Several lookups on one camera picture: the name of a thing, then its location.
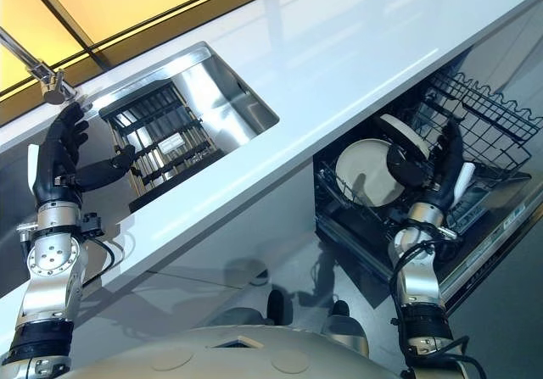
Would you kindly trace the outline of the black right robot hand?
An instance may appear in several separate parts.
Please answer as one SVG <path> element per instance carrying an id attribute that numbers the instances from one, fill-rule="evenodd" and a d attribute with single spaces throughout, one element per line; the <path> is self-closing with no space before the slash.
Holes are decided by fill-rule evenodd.
<path id="1" fill-rule="evenodd" d="M 457 118 L 447 120 L 432 148 L 411 127 L 390 114 L 378 117 L 377 123 L 392 140 L 386 165 L 393 178 L 418 191 L 418 202 L 433 205 L 444 213 L 457 205 L 475 170 L 475 164 L 463 158 Z"/>

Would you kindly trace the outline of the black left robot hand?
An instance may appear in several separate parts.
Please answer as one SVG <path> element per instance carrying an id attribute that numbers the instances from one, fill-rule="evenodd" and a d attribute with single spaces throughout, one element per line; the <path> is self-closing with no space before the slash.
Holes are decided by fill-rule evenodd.
<path id="1" fill-rule="evenodd" d="M 78 169 L 79 148 L 88 140 L 88 127 L 78 102 L 64 108 L 49 126 L 39 145 L 36 178 L 31 187 L 37 207 L 52 201 L 81 206 L 84 192 L 106 187 L 131 169 L 136 153 L 130 144 L 113 158 Z"/>

